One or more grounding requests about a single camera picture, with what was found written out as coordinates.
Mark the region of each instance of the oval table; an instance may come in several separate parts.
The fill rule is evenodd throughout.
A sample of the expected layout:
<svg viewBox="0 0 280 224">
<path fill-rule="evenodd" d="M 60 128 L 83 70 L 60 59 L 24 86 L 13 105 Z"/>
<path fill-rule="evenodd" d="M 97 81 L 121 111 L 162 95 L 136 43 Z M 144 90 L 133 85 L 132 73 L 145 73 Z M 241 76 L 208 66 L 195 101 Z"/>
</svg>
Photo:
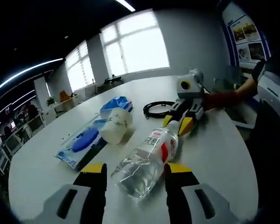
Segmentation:
<svg viewBox="0 0 280 224">
<path fill-rule="evenodd" d="M 9 172 L 10 205 L 19 219 L 34 218 L 44 201 L 64 184 L 73 183 L 78 173 L 54 155 L 61 143 L 98 113 L 115 96 L 132 100 L 134 130 L 125 145 L 107 144 L 90 162 L 105 162 L 108 170 L 104 224 L 169 223 L 166 191 L 157 183 L 147 197 L 134 201 L 110 180 L 118 163 L 163 119 L 146 119 L 143 106 L 154 101 L 175 101 L 176 77 L 134 80 L 95 96 L 71 109 L 33 136 L 14 155 Z M 207 183 L 230 202 L 239 218 L 251 218 L 258 205 L 257 180 L 247 147 L 231 119 L 223 110 L 206 112 L 205 120 L 183 138 L 175 161 L 192 168 L 200 183 Z"/>
</svg>

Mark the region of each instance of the paper cup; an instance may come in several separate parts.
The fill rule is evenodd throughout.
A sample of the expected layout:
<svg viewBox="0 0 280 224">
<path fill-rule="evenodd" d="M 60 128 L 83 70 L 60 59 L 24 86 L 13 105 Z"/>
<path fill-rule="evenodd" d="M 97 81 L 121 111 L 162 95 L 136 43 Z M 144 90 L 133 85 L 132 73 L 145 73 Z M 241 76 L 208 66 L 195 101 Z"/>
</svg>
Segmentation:
<svg viewBox="0 0 280 224">
<path fill-rule="evenodd" d="M 128 111 L 113 108 L 100 134 L 106 142 L 116 145 L 120 143 L 132 121 L 133 118 Z"/>
</svg>

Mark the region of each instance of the red sleeve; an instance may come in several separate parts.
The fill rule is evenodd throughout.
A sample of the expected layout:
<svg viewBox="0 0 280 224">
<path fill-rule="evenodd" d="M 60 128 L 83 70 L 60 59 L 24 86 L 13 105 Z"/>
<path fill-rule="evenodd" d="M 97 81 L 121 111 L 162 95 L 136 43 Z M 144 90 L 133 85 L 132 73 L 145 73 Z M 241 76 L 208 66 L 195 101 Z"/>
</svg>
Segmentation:
<svg viewBox="0 0 280 224">
<path fill-rule="evenodd" d="M 231 107 L 241 102 L 241 99 L 235 91 L 205 94 L 204 96 L 204 108 L 206 110 L 210 110 L 212 108 Z"/>
</svg>

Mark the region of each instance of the window blind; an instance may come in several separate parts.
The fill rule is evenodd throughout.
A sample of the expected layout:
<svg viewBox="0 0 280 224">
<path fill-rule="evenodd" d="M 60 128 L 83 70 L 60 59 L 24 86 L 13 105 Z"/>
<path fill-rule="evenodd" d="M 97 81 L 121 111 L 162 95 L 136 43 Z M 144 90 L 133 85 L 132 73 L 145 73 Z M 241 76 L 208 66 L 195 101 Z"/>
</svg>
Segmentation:
<svg viewBox="0 0 280 224">
<path fill-rule="evenodd" d="M 95 82 L 86 41 L 66 57 L 65 65 L 73 92 Z"/>
</svg>

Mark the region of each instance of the white wall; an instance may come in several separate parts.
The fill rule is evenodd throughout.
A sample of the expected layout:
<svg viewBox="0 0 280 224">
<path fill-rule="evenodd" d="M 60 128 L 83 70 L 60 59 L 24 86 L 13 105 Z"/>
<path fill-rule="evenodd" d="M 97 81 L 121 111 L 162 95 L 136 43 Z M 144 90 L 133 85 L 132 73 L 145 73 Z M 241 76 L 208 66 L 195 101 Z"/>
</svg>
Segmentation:
<svg viewBox="0 0 280 224">
<path fill-rule="evenodd" d="M 40 103 L 41 109 L 47 111 L 47 100 L 49 98 L 49 93 L 46 86 L 45 77 L 40 77 L 34 80 L 35 92 L 37 99 Z"/>
<path fill-rule="evenodd" d="M 246 13 L 233 2 L 229 3 L 226 9 L 222 12 L 222 18 L 225 24 L 233 22 L 243 15 L 246 15 Z"/>
<path fill-rule="evenodd" d="M 167 48 L 170 69 L 123 75 L 124 81 L 139 78 L 184 75 L 198 68 L 204 73 L 204 85 L 214 86 L 214 78 L 223 78 L 229 55 L 219 19 L 214 15 L 189 10 L 155 12 Z"/>
<path fill-rule="evenodd" d="M 56 102 L 60 102 L 59 93 L 63 90 L 68 95 L 71 95 L 72 90 L 70 87 L 69 78 L 67 77 L 65 63 L 63 63 L 57 70 L 53 72 L 48 80 L 48 87 L 50 89 L 51 96 Z"/>
<path fill-rule="evenodd" d="M 224 78 L 226 66 L 229 65 L 227 44 L 219 18 L 189 10 L 161 10 L 155 14 L 167 48 L 170 68 L 125 74 L 122 76 L 124 82 L 184 75 L 198 68 L 204 73 L 205 87 L 212 91 L 214 78 Z M 94 77 L 101 84 L 109 75 L 99 35 L 88 40 L 87 46 Z M 71 93 L 64 63 L 52 74 L 48 84 L 53 96 L 59 96 L 63 89 Z"/>
<path fill-rule="evenodd" d="M 109 77 L 99 34 L 87 41 L 90 63 L 96 84 L 103 84 Z"/>
</svg>

